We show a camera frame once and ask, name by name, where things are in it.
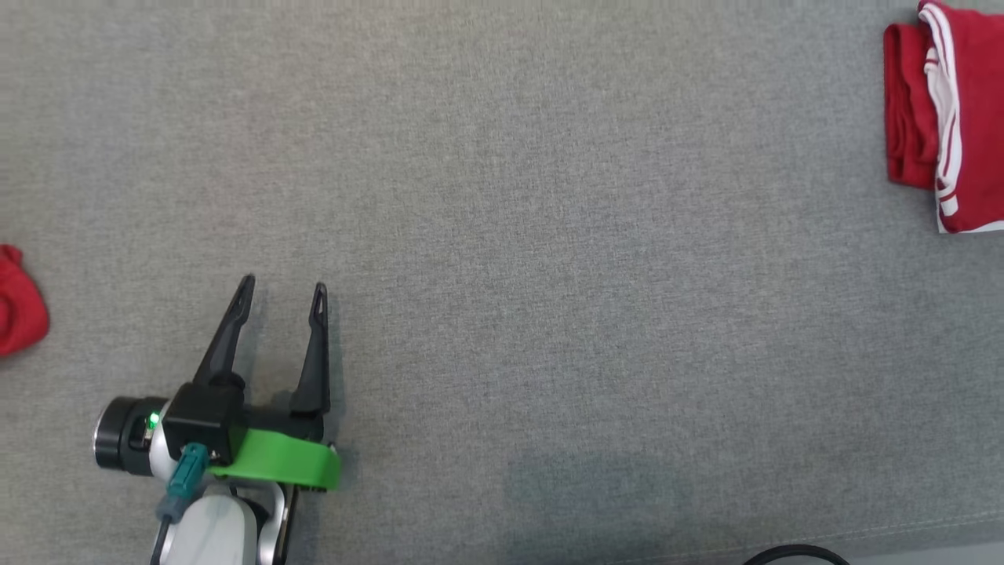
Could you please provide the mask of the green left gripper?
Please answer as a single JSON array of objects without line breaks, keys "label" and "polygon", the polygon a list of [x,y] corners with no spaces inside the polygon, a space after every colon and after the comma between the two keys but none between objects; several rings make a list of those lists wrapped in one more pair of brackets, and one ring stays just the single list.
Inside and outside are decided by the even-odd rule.
[{"label": "green left gripper", "polygon": [[[193,382],[207,386],[244,388],[234,371],[236,349],[253,304],[255,275],[237,286],[213,339],[198,365]],[[215,478],[280,483],[301,489],[334,491],[340,485],[341,459],[324,440],[324,416],[330,409],[329,294],[317,282],[304,365],[290,400],[290,412],[251,406],[245,410],[247,430],[232,465],[211,465]]]}]

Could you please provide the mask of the red shorts white side band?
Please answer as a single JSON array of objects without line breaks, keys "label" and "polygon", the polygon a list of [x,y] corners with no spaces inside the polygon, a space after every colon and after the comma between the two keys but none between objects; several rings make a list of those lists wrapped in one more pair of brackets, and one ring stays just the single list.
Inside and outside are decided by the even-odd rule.
[{"label": "red shorts white side band", "polygon": [[49,329],[45,301],[22,261],[19,248],[0,245],[0,358],[35,346]]}]

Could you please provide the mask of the red Bulls 23 jersey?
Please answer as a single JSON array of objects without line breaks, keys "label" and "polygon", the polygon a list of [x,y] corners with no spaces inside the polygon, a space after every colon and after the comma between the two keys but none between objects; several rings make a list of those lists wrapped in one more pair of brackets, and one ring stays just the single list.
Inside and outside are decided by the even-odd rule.
[{"label": "red Bulls 23 jersey", "polygon": [[933,193],[943,235],[1004,230],[1004,13],[919,0],[882,47],[890,181]]}]

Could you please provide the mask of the grey fabric sofa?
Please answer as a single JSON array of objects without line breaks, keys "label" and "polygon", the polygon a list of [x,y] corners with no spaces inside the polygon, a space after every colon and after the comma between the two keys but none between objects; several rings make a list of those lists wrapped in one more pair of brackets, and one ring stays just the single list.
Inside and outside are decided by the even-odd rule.
[{"label": "grey fabric sofa", "polygon": [[336,493],[292,565],[1004,542],[1004,234],[886,178],[918,0],[0,0],[0,565],[141,565],[98,415],[286,403],[330,292]]}]

